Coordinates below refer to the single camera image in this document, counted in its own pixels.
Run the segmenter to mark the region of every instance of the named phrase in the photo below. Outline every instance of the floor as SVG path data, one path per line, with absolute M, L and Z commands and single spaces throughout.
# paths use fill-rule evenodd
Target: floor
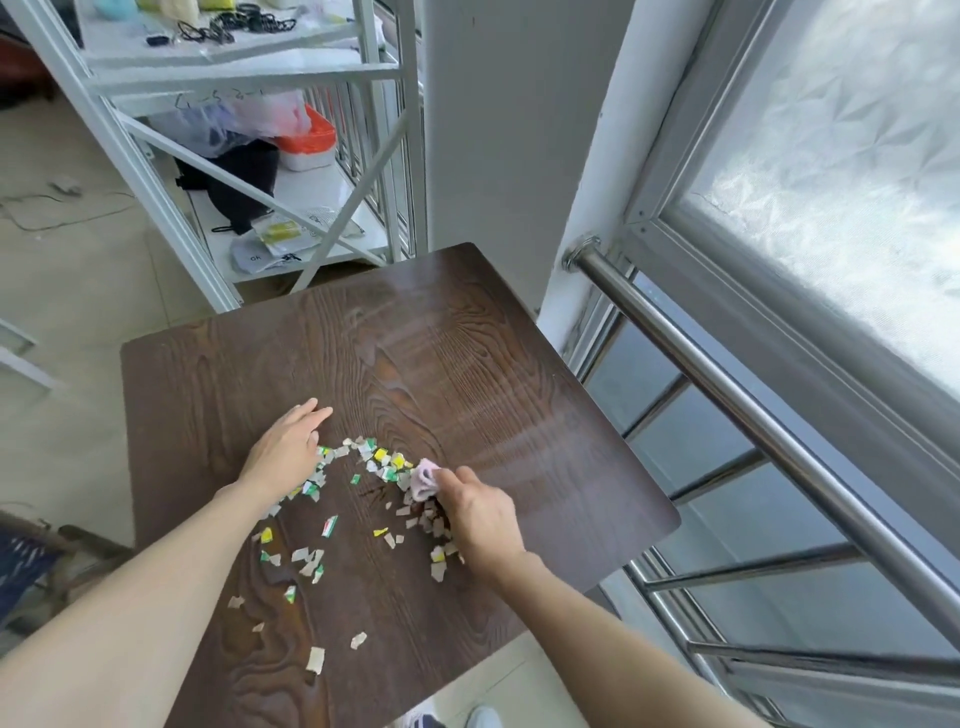
M 0 158 L 0 318 L 39 340 L 26 358 L 64 384 L 48 393 L 0 369 L 0 507 L 131 544 L 120 345 L 211 310 L 66 102 L 0 112 Z M 84 197 L 10 200 L 48 193 L 57 174 Z M 586 725 L 529 634 L 439 692 L 436 715 L 459 727 L 481 701 L 508 728 Z

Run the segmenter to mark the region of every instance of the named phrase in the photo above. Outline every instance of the brown tabletop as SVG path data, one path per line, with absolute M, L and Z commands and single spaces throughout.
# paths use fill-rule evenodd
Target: brown tabletop
M 527 547 L 581 591 L 679 524 L 470 244 L 145 336 L 122 361 L 140 547 L 231 482 L 260 433 L 311 396 L 334 408 L 322 444 L 372 436 L 504 488 Z M 270 519 L 280 568 L 244 545 L 168 725 L 380 728 L 522 631 L 458 561 L 431 579 L 436 542 L 404 528 L 402 494 L 358 459 L 327 467 L 318 503 L 284 501 Z M 396 550 L 372 536 L 387 526 L 406 536 Z M 315 586 L 289 563 L 300 546 L 325 550 Z M 241 609 L 226 608 L 232 595 Z M 369 638 L 353 651 L 359 632 Z M 312 645 L 326 649 L 319 677 L 304 669 Z

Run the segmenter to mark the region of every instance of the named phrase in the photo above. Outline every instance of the table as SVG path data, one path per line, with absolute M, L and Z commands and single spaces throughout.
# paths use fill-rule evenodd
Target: table
M 138 547 L 207 503 L 263 430 L 311 396 L 334 408 L 322 444 L 373 436 L 503 487 L 527 547 L 581 591 L 679 524 L 471 244 L 151 334 L 121 357 Z M 459 562 L 431 579 L 435 542 L 404 529 L 400 492 L 357 460 L 327 467 L 318 503 L 298 497 L 271 521 L 279 569 L 245 544 L 168 725 L 380 728 L 523 630 Z M 364 479 L 351 486 L 355 472 Z M 372 536 L 386 526 L 407 537 L 396 550 Z M 316 586 L 289 564 L 300 546 L 325 550 Z M 226 608 L 232 595 L 241 609 Z M 326 649 L 320 676 L 304 670 L 312 645 Z

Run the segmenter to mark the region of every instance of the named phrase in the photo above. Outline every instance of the person's right hand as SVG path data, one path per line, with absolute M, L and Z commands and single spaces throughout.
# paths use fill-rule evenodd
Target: person's right hand
M 470 468 L 434 472 L 437 498 L 450 519 L 450 529 L 467 566 L 495 586 L 498 577 L 526 553 L 514 500 L 499 488 L 481 483 Z

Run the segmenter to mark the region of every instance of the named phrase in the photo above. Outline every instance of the red object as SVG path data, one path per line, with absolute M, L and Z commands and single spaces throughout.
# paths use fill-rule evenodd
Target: red object
M 337 146 L 337 130 L 320 114 L 306 105 L 310 117 L 310 131 L 301 136 L 278 136 L 274 143 L 281 151 L 293 155 L 315 155 L 328 152 Z

